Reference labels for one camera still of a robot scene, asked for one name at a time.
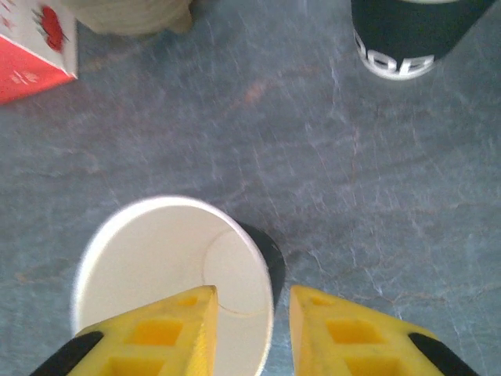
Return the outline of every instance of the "white paper cup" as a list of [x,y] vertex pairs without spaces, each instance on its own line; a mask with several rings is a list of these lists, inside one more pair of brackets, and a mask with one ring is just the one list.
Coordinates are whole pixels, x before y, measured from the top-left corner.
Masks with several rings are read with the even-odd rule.
[[140,201],[98,230],[77,272],[73,332],[205,284],[218,288],[214,376],[259,375],[273,325],[265,260],[236,221],[188,197]]

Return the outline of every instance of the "red and white box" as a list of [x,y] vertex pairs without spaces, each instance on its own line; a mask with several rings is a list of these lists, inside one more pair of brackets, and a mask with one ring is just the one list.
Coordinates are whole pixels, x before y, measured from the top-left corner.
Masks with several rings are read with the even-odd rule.
[[76,37],[57,0],[0,0],[0,104],[76,79]]

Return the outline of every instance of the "gray countertop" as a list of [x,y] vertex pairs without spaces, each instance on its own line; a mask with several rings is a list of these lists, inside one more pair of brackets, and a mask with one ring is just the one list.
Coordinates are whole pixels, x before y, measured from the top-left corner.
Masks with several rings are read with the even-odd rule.
[[291,284],[427,327],[501,375],[501,4],[438,67],[368,72],[348,1],[199,1],[187,35],[80,29],[80,79],[4,106],[0,374],[70,338],[92,233],[178,193],[260,226],[286,279],[264,375],[291,375]]

